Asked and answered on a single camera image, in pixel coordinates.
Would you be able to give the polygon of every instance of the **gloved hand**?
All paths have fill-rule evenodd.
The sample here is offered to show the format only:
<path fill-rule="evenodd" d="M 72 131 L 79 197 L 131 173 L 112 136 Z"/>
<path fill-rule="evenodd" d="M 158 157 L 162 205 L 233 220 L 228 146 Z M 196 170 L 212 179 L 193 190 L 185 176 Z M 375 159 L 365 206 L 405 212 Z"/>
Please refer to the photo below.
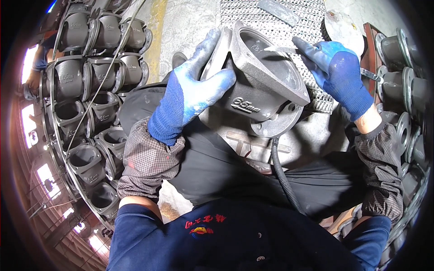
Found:
<path fill-rule="evenodd" d="M 357 55 L 339 42 L 318 42 L 313 46 L 293 37 L 295 46 L 304 54 L 301 58 L 311 71 L 318 86 L 330 94 L 351 115 L 360 118 L 374 98 L 364 87 Z"/>
<path fill-rule="evenodd" d="M 197 81 L 219 36 L 219 29 L 209 31 L 193 56 L 171 72 L 166 93 L 148 121 L 149 134 L 156 140 L 175 145 L 182 128 L 235 84 L 237 78 L 231 69 L 222 69 L 206 81 Z"/>

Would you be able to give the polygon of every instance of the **shoe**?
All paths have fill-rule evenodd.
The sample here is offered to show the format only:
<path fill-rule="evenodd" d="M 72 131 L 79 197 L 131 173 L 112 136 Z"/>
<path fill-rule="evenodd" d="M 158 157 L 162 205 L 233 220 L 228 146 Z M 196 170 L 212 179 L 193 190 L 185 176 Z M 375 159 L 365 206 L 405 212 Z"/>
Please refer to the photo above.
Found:
<path fill-rule="evenodd" d="M 172 69 L 181 66 L 186 61 L 187 57 L 183 53 L 176 52 L 172 57 Z"/>

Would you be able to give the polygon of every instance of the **perforated metal mesh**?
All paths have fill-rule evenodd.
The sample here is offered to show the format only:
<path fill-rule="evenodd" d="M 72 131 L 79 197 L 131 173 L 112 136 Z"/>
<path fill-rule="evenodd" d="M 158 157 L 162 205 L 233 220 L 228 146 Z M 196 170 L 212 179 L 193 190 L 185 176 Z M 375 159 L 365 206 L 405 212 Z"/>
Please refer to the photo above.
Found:
<path fill-rule="evenodd" d="M 278 46 L 295 48 L 291 41 L 293 36 L 314 44 L 324 40 L 321 23 L 324 20 L 326 7 L 323 0 L 277 0 L 300 16 L 295 27 L 256 7 L 259 0 L 220 0 L 220 23 L 232 27 L 241 21 L 266 35 Z M 290 54 L 309 91 L 311 102 L 307 109 L 314 112 L 331 114 L 333 98 L 323 92 L 315 83 L 313 75 L 303 64 L 299 55 Z"/>

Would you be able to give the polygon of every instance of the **bolt hole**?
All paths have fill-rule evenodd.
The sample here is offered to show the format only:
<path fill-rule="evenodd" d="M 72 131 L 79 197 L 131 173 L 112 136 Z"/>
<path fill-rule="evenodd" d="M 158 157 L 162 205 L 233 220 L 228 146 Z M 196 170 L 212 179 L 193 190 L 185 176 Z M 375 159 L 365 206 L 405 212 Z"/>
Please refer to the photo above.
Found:
<path fill-rule="evenodd" d="M 402 135 L 401 135 L 401 144 L 402 145 L 404 145 L 406 137 L 407 137 L 407 128 L 405 128 L 404 131 L 402 131 Z"/>

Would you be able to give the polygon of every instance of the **cable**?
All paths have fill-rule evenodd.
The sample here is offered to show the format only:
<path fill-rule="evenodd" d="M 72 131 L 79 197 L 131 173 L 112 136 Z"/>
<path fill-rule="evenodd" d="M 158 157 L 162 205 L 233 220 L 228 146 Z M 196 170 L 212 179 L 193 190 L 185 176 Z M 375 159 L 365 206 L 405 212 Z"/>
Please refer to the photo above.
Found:
<path fill-rule="evenodd" d="M 124 43 L 125 43 L 125 39 L 128 39 L 128 38 L 129 38 L 128 31 L 129 31 L 130 28 L 131 28 L 131 24 L 132 24 L 132 22 L 134 21 L 134 19 L 136 18 L 138 11 L 141 9 L 141 7 L 142 7 L 143 4 L 145 3 L 145 1 L 146 1 L 146 0 L 141 0 L 140 5 L 137 7 L 137 9 L 135 10 L 133 16 L 131 17 L 131 20 L 130 20 L 130 22 L 128 23 L 128 26 L 127 26 L 127 28 L 126 28 L 126 30 L 125 30 L 125 32 L 124 32 L 125 34 L 122 36 L 122 39 L 121 39 L 121 41 L 120 41 L 120 43 L 119 43 L 120 45 L 121 45 L 121 44 L 124 44 Z M 99 91 L 101 90 L 101 88 L 102 88 L 102 84 L 104 84 L 104 82 L 106 81 L 107 76 L 109 75 L 110 69 L 112 68 L 113 63 L 115 63 L 115 60 L 116 60 L 116 58 L 118 57 L 118 54 L 119 54 L 120 49 L 121 49 L 121 47 L 118 46 L 118 48 L 116 49 L 115 54 L 114 54 L 114 56 L 113 56 L 113 60 L 112 60 L 112 62 L 110 63 L 110 66 L 108 67 L 107 72 L 106 72 L 104 78 L 102 79 L 101 84 L 100 84 L 99 87 L 98 87 L 98 90 L 96 91 L 95 95 L 93 96 L 92 100 L 90 101 L 89 106 L 87 107 L 86 111 L 85 111 L 84 114 L 83 114 L 83 117 L 81 118 L 79 124 L 77 125 L 76 130 L 74 131 L 74 134 L 73 134 L 73 136 L 72 136 L 72 138 L 71 138 L 71 141 L 69 142 L 69 146 L 68 146 L 68 149 L 66 150 L 66 154 L 65 154 L 65 166 L 66 166 L 66 167 L 67 167 L 67 164 L 66 164 L 66 158 L 67 158 L 67 155 L 68 155 L 69 150 L 70 150 L 70 148 L 71 148 L 72 141 L 73 141 L 74 138 L 76 137 L 77 131 L 78 131 L 78 129 L 79 129 L 81 123 L 83 122 L 84 118 L 86 117 L 87 112 L 88 112 L 89 109 L 90 109 L 90 105 L 93 103 L 93 101 L 95 100 L 95 98 L 96 98 L 96 96 L 98 95 Z"/>
<path fill-rule="evenodd" d="M 279 155 L 277 153 L 277 145 L 279 145 L 279 138 L 273 138 L 273 143 L 271 144 L 271 157 L 273 160 L 274 170 L 277 174 L 277 179 L 279 180 L 280 185 L 282 186 L 283 191 L 285 192 L 286 197 L 292 206 L 301 214 L 306 215 L 304 210 L 301 208 L 299 201 L 291 187 L 291 184 L 288 181 L 288 178 L 285 175 L 285 172 L 282 169 L 282 165 L 280 164 Z"/>

